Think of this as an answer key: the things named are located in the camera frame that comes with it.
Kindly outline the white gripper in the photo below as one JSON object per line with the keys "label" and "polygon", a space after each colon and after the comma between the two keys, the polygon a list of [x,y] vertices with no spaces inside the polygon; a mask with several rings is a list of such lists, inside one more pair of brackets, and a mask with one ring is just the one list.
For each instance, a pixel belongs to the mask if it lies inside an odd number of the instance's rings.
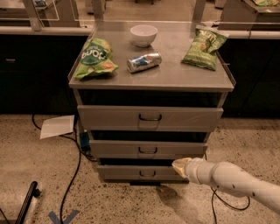
{"label": "white gripper", "polygon": [[209,185],[214,164],[202,158],[180,158],[172,162],[173,169],[182,177],[195,184]]}

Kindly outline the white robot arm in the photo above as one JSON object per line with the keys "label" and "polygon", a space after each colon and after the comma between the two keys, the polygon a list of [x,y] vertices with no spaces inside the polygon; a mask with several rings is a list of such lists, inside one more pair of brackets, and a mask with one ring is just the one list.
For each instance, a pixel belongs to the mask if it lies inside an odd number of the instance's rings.
{"label": "white robot arm", "polygon": [[280,214],[280,186],[260,180],[235,164],[186,157],[174,160],[172,167],[192,183],[211,186],[235,197],[248,196]]}

